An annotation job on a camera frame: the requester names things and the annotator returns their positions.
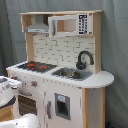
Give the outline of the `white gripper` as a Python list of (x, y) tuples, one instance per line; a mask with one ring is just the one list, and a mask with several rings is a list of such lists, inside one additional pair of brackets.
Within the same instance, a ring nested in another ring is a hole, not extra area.
[(13, 94), (12, 90), (21, 88), (22, 83), (8, 77), (0, 76), (0, 93), (2, 95)]

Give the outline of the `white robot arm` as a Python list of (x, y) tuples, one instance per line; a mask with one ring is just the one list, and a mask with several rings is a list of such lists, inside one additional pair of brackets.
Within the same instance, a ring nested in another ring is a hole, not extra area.
[(21, 88), (22, 83), (5, 76), (0, 76), (0, 109), (15, 103), (14, 89)]

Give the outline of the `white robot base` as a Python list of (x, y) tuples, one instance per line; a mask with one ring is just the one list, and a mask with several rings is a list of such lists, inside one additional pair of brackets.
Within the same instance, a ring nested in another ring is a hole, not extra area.
[(41, 128), (41, 124), (36, 115), (25, 114), (18, 119), (0, 122), (0, 128)]

